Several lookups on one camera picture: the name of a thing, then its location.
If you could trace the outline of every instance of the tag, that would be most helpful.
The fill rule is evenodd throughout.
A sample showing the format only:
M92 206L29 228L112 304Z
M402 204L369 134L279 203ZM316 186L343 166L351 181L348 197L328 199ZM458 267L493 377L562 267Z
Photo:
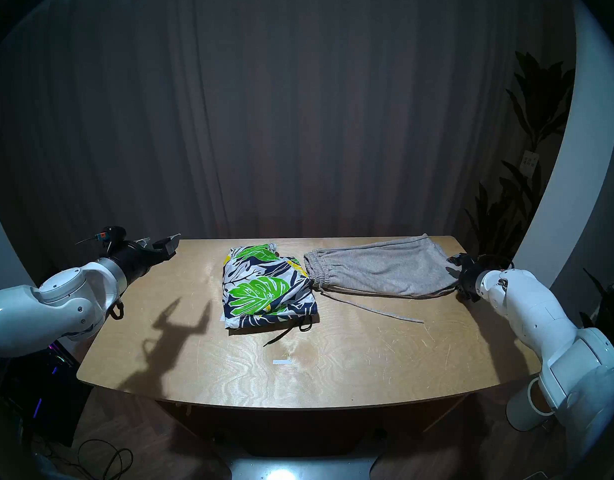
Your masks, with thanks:
M536 164L538 163L538 153L532 153L531 151L525 151L523 155L523 161L520 162L520 173L529 179L532 178Z

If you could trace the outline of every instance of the drawstring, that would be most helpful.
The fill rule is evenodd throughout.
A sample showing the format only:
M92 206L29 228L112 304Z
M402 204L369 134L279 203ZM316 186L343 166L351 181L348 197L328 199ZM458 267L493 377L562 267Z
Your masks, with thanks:
M400 316L400 315L396 315L395 313L389 313L389 312L385 312L385 311L378 311L378 310L374 310L371 308L368 308L367 306L362 306L362 305L357 305L356 303L353 303L351 301L346 301L344 299L338 299L337 297L331 296L330 294L327 294L324 290L321 290L320 293L325 296L326 298L329 299L333 299L334 301L340 301L341 303L347 303L348 305L352 305L355 306L356 308L360 308L363 310L367 310L367 311L371 311L373 313L378 313L379 315L385 315L385 316L389 316L391 318L397 318L399 320L404 320L404 321L412 321L414 323L424 323L424 320L419 320L418 318L408 318L406 316Z
M308 318L309 318L309 326L307 326L306 328L303 328L303 323ZM280 341L280 339L282 339L285 335L289 334L290 330L294 328L295 326L296 325L292 325L287 330L285 330L282 334L277 335L272 340L270 340L267 344L263 345L263 347L268 346L269 344L274 344L276 341ZM311 328L312 328L312 314L311 313L308 313L305 316L301 316L298 319L298 330L300 330L301 332L308 332Z

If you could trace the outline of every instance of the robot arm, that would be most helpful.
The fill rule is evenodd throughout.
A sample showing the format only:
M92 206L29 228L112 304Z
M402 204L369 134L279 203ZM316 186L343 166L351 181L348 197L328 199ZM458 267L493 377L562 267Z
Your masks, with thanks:
M96 238L107 243L97 261L63 270L38 289L0 290L0 357L39 351L64 335L72 341L91 337L135 279L176 254L180 239L172 235L148 246L149 239L125 241L118 226Z
M565 425L570 462L593 445L614 414L614 347L596 328L578 329L527 270L487 270L462 253L458 291L488 301L542 363L539 386Z

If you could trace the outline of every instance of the wood grain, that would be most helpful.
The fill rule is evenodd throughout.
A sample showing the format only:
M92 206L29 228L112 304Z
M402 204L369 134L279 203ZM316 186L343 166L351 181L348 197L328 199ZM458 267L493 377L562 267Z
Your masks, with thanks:
M180 241L178 254L123 295L124 318L108 319L78 378L155 399L226 407L347 408L409 403L484 389L540 369L532 351L487 303L345 296L425 324L367 312L316 294L308 332L225 330L222 267L231 247L276 242L281 255L390 237ZM453 237L432 237L447 255ZM273 365L273 360L292 364Z

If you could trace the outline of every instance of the curtain fold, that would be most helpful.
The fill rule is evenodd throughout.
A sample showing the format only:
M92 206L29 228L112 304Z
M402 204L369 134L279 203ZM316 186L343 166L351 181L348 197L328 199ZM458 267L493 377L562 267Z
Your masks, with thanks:
M542 3L46 0L0 46L0 195L58 268L110 224L462 239Z

